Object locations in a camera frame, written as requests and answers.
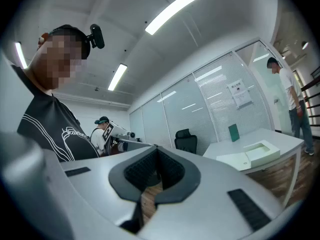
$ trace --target glass door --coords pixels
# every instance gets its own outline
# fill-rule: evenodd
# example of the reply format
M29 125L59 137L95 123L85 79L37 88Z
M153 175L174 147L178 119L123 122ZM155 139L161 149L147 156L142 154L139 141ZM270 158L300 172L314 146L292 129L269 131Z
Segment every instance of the glass door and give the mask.
M236 51L248 68L256 77L260 87L265 93L272 117L274 128L282 133L291 135L291 121L285 90L279 74L272 74L267 68L267 61L275 56L260 41Z

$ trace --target white box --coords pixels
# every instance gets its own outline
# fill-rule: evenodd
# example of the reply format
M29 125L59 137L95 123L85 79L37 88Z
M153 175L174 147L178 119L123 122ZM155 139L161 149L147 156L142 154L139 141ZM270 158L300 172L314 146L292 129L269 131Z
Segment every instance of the white box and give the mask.
M266 140L244 146L243 149L251 162L252 168L264 165L280 157L280 149Z
M216 160L230 165L238 171L251 168L251 163L245 153L219 155L216 157Z

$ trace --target black cap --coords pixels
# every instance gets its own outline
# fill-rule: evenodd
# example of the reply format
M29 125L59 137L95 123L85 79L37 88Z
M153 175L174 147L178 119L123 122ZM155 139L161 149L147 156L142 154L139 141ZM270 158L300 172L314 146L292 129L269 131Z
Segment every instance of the black cap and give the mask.
M65 35L66 32L65 30L69 30L70 32L73 32L74 34L76 34L81 42L82 42L82 48L83 50L85 50L84 53L82 53L82 59L86 60L90 54L90 41L88 40L87 36L78 28L71 26L69 24L65 24L62 26L59 26L57 28L55 28L54 30L52 30L49 34L49 36L57 36L59 34L63 34Z
M266 67L268 68L268 69L271 69L271 63L275 63L275 64L277 64L277 65L279 65L279 63L278 63L278 61L274 58L274 57L270 57L269 59L268 59L268 61L267 61L267 63L266 63Z
M106 117L106 116L101 116L100 119L99 120L95 120L94 123L96 125L102 124L102 123L109 123L109 118Z

